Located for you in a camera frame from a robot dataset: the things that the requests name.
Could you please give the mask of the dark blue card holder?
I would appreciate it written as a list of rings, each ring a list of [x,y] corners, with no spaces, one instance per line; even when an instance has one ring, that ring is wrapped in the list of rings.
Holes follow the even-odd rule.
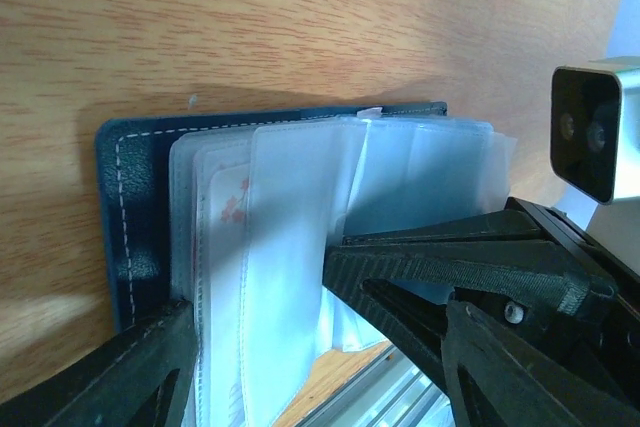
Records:
[[[95,148],[117,327],[190,301],[184,424],[270,426],[319,357],[384,339],[323,286],[326,248],[502,209],[515,145],[442,102],[109,121]],[[244,163],[244,229],[213,240],[211,178]]]

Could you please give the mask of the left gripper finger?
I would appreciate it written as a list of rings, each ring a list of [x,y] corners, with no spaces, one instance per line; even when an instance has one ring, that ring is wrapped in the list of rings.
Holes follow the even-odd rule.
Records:
[[[195,364],[192,304],[172,301],[1,405],[3,426],[179,426]]]

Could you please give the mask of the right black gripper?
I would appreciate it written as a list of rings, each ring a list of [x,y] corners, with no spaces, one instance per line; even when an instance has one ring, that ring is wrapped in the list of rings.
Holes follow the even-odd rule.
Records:
[[[639,275],[558,210],[328,249],[323,283],[450,399],[458,426],[637,426]]]

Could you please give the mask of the white card with blossoms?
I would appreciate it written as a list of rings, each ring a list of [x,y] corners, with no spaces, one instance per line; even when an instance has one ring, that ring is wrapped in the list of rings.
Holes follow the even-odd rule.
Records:
[[[213,174],[207,200],[208,221],[213,240],[225,241],[243,231],[248,192],[248,163],[224,166]]]

